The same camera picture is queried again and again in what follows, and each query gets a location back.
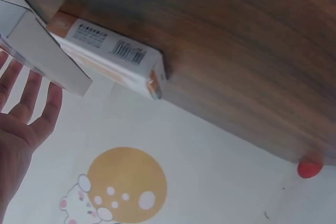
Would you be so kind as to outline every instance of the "red object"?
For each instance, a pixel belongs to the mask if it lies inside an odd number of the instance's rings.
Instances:
[[[323,163],[313,163],[312,161],[302,160],[298,165],[298,174],[302,178],[312,178],[322,170]]]

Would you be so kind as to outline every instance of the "cardboard box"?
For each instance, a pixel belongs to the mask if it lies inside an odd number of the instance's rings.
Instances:
[[[158,50],[61,11],[47,29],[75,61],[146,97],[162,97],[166,75]]]
[[[92,80],[60,48],[36,19],[19,5],[0,0],[0,49],[71,93],[83,96]]]

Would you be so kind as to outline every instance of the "wooden table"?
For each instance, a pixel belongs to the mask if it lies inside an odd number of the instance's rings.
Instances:
[[[48,21],[65,0],[27,1]],[[335,163],[336,0],[66,1],[161,49],[166,100],[281,158]]]

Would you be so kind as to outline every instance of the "cartoon character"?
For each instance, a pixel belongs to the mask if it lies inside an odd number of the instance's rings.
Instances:
[[[139,223],[160,211],[166,194],[165,175],[153,157],[118,147],[92,162],[61,199],[60,209],[68,214],[64,224]]]
[[[96,210],[93,207],[87,194],[90,189],[89,178],[82,174],[68,195],[61,199],[59,207],[68,214],[64,224],[98,224],[102,220],[112,220],[113,216],[109,209],[101,207]]]

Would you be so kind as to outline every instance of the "cartoon bunny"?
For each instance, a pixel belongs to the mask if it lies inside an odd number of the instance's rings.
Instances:
[[[78,183],[60,200],[59,208],[68,214],[64,224],[98,224],[102,220],[112,220],[113,215],[109,209],[100,207],[96,210],[93,207],[87,194],[90,190],[90,179],[81,174]]]

